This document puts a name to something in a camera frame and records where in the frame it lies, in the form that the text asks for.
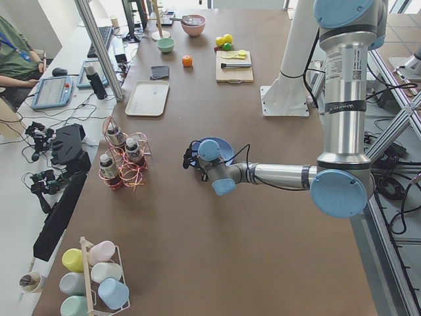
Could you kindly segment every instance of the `folded cloth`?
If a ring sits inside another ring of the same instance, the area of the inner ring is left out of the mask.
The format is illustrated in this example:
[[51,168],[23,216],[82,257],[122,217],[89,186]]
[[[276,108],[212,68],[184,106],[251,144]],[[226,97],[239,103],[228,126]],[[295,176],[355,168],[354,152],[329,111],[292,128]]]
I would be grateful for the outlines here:
[[168,66],[152,66],[151,79],[162,79],[170,77],[170,67]]

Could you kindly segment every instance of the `green shirt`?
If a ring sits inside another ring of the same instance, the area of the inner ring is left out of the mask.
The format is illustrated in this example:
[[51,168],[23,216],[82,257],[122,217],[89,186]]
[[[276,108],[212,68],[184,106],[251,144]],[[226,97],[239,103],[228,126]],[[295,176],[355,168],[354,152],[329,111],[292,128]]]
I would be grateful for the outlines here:
[[[0,32],[2,32],[7,39],[21,51],[25,51],[29,54],[29,51],[32,50],[28,40],[2,16],[0,16]],[[14,51],[10,46],[1,43],[0,75],[21,80],[36,70],[38,70],[37,63],[34,61],[25,61],[20,54]]]

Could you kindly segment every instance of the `green bowl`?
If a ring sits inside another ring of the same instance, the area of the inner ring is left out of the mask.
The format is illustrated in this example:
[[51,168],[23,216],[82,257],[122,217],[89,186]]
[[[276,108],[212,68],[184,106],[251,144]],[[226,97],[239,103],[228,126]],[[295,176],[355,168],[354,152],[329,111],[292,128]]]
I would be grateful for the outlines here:
[[161,38],[157,41],[157,46],[163,53],[169,53],[174,48],[174,40],[172,38]]

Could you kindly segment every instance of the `wooden cutting board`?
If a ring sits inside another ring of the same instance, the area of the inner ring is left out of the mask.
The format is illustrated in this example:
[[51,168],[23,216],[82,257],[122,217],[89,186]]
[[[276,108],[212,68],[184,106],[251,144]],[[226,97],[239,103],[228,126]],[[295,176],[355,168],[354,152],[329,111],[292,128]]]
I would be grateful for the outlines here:
[[247,52],[245,59],[224,59],[221,56],[230,55],[236,51],[217,51],[216,52],[216,82],[253,82],[253,67],[221,69],[221,63],[251,63],[250,52]]

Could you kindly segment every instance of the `robotic arm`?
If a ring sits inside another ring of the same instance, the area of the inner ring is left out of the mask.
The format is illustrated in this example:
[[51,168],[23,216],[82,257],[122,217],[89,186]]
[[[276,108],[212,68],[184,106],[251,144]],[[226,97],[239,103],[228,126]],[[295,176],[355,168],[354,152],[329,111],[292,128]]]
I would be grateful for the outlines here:
[[314,17],[326,52],[324,151],[315,166],[238,163],[226,166],[216,141],[205,140],[197,162],[217,195],[236,184],[310,190],[316,206],[334,217],[360,213],[374,191],[364,154],[366,66],[369,49],[383,45],[386,0],[316,0]]

